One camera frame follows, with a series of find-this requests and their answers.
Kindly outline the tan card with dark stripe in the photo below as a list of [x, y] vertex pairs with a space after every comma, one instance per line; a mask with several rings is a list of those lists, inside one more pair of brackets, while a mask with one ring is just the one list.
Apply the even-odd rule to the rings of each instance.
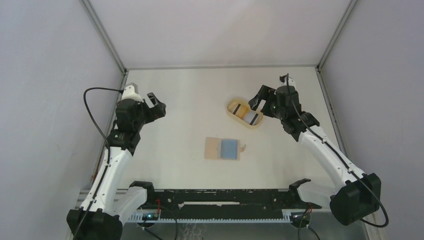
[[250, 107], [245, 104], [236, 103], [230, 112], [236, 117], [243, 119], [250, 111]]

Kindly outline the beige leather card holder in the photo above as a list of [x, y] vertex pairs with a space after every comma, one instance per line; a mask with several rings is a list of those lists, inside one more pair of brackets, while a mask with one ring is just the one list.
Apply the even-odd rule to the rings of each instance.
[[[221, 140], [230, 139], [230, 138], [217, 138], [217, 137], [206, 137], [205, 138], [205, 148], [204, 148], [204, 158], [207, 160], [232, 160], [232, 159], [221, 159], [220, 150], [221, 150]], [[245, 150], [246, 145], [242, 144], [238, 140], [238, 157], [235, 160], [240, 159], [240, 154]]]

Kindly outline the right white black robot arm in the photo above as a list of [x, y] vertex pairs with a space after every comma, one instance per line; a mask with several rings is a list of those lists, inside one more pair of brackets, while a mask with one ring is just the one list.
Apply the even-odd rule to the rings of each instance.
[[326, 171], [333, 187], [315, 184], [304, 178], [291, 184], [289, 203], [302, 208], [311, 203], [329, 209], [335, 219], [348, 226], [381, 208], [381, 180], [375, 173], [366, 174], [330, 141], [319, 121], [302, 110], [299, 94], [292, 85], [277, 89], [262, 85], [249, 100], [251, 110], [264, 101], [261, 113], [280, 120], [286, 133], [306, 148]]

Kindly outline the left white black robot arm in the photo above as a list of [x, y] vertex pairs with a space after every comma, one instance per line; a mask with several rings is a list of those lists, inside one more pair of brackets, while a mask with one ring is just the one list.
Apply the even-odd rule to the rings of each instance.
[[153, 207], [157, 196], [138, 184], [128, 188], [118, 201], [116, 192], [133, 158], [146, 124], [166, 115], [166, 104], [147, 94], [149, 107], [137, 93], [124, 93], [117, 103], [114, 128], [106, 138], [104, 159], [93, 185], [78, 209], [71, 209], [66, 222], [75, 240], [119, 240], [123, 227], [136, 209]]

